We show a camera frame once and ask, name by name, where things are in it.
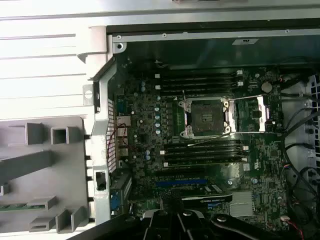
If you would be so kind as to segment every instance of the gray plastic bracket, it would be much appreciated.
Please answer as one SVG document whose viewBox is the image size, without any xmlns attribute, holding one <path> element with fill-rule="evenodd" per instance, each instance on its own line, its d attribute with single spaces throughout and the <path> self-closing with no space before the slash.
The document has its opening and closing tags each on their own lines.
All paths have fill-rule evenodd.
<svg viewBox="0 0 320 240">
<path fill-rule="evenodd" d="M 0 185 L 52 164 L 51 152 L 47 150 L 0 159 Z"/>
<path fill-rule="evenodd" d="M 80 138 L 80 132 L 77 127 L 52 127 L 51 128 L 51 144 L 72 144 L 76 143 Z"/>
<path fill-rule="evenodd" d="M 30 223 L 29 232 L 49 231 L 56 225 L 55 217 L 37 217 Z"/>
<path fill-rule="evenodd" d="M 58 234 L 73 233 L 76 228 L 88 218 L 86 209 L 81 206 L 76 210 L 64 209 L 55 217 L 56 232 Z"/>
<path fill-rule="evenodd" d="M 0 185 L 0 196 L 3 196 L 7 193 L 9 193 L 9 184 L 8 183 L 4 183 L 3 185 Z"/>
<path fill-rule="evenodd" d="M 45 210 L 49 210 L 54 205 L 56 205 L 58 202 L 57 198 L 55 196 L 51 197 L 44 197 L 44 198 L 35 198 L 32 201 L 28 202 L 28 206 L 44 206 Z"/>
<path fill-rule="evenodd" d="M 26 122 L 24 125 L 12 125 L 9 128 L 24 128 L 23 143 L 9 143 L 8 146 L 34 145 L 44 142 L 44 126 L 42 123 Z"/>
</svg>

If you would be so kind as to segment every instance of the screw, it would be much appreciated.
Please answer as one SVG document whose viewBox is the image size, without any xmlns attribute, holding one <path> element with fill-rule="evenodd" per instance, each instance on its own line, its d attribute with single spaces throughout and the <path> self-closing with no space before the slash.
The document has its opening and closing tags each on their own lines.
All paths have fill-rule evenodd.
<svg viewBox="0 0 320 240">
<path fill-rule="evenodd" d="M 166 216 L 167 214 L 168 212 L 166 211 L 163 211 L 163 210 L 159 211 L 159 216 Z"/>
<path fill-rule="evenodd" d="M 217 219 L 218 222 L 220 222 L 220 223 L 224 223 L 224 222 L 227 221 L 227 218 L 226 218 L 225 216 L 218 216 L 216 219 Z"/>
<path fill-rule="evenodd" d="M 183 216 L 190 217 L 192 215 L 192 211 L 184 211 Z"/>
</svg>

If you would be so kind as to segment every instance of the ventilation holes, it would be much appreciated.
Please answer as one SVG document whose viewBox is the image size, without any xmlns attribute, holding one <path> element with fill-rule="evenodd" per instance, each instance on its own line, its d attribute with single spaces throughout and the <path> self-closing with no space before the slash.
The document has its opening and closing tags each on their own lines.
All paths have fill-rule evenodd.
<svg viewBox="0 0 320 240">
<path fill-rule="evenodd" d="M 114 117 L 114 102 L 108 99 L 108 113 L 109 123 L 106 133 L 106 145 L 107 145 L 107 162 L 109 173 L 112 173 L 116 169 L 116 141 L 115 141 L 115 117 Z"/>
</svg>

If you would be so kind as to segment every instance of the motherboard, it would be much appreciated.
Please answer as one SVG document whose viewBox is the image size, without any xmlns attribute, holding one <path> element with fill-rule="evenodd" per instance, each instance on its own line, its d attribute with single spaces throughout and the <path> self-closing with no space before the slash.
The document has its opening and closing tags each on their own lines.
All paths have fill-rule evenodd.
<svg viewBox="0 0 320 240">
<path fill-rule="evenodd" d="M 287 228 L 281 78 L 266 68 L 132 73 L 114 94 L 116 157 L 142 217 L 177 192 L 186 209 Z"/>
</svg>

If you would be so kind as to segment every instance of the cpu socket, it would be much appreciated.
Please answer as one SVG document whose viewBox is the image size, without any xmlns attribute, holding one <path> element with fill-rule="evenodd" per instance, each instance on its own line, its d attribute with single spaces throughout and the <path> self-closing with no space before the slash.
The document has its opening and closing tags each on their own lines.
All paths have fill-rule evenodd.
<svg viewBox="0 0 320 240">
<path fill-rule="evenodd" d="M 207 139 L 236 131 L 234 104 L 223 97 L 195 97 L 180 101 L 184 108 L 183 138 Z"/>
</svg>

